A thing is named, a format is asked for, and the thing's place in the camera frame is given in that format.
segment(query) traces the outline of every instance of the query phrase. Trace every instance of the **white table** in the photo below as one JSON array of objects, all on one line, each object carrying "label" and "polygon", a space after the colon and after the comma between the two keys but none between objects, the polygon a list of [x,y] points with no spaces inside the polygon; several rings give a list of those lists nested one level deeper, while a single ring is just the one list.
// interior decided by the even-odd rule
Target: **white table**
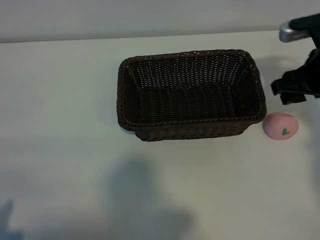
[{"label": "white table", "polygon": [[[6,231],[24,240],[318,240],[320,100],[284,106],[270,89],[312,48],[310,39],[281,43],[277,31],[0,44]],[[142,142],[119,127],[124,59],[211,49],[252,55],[268,112],[295,115],[295,137],[272,140],[260,123],[233,137]]]}]

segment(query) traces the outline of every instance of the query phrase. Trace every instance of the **pink ball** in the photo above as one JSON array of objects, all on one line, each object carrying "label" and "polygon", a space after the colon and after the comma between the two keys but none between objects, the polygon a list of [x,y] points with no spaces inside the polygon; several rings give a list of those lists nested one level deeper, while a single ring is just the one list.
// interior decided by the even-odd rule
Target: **pink ball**
[{"label": "pink ball", "polygon": [[273,112],[269,114],[264,119],[262,126],[265,134],[276,140],[291,138],[299,128],[297,119],[283,112]]}]

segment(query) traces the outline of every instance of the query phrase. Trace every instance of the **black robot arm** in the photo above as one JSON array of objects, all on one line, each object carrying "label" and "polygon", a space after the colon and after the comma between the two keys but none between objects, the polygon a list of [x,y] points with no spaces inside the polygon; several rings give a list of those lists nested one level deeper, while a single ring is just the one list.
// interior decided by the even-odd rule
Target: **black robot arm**
[{"label": "black robot arm", "polygon": [[281,26],[280,40],[292,42],[311,37],[316,46],[303,66],[287,71],[271,84],[284,105],[306,101],[305,94],[320,98],[320,14],[297,18]]}]

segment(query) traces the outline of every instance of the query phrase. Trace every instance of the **green heart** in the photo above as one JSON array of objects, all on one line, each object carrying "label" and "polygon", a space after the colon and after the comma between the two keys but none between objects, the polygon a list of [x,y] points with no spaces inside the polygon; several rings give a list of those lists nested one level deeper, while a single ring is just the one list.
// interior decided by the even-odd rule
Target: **green heart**
[{"label": "green heart", "polygon": [[285,128],[285,129],[283,129],[283,131],[282,131],[282,136],[287,135],[287,134],[289,134],[289,133],[290,133],[290,132],[287,131],[287,129]]}]

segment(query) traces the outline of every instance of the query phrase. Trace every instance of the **brown wicker basket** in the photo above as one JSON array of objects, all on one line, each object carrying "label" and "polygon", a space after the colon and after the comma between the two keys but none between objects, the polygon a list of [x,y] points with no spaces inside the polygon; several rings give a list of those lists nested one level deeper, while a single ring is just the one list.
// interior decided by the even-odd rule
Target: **brown wicker basket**
[{"label": "brown wicker basket", "polygon": [[120,65],[118,122],[143,141],[239,135],[265,115],[260,74],[246,51],[136,56]]}]

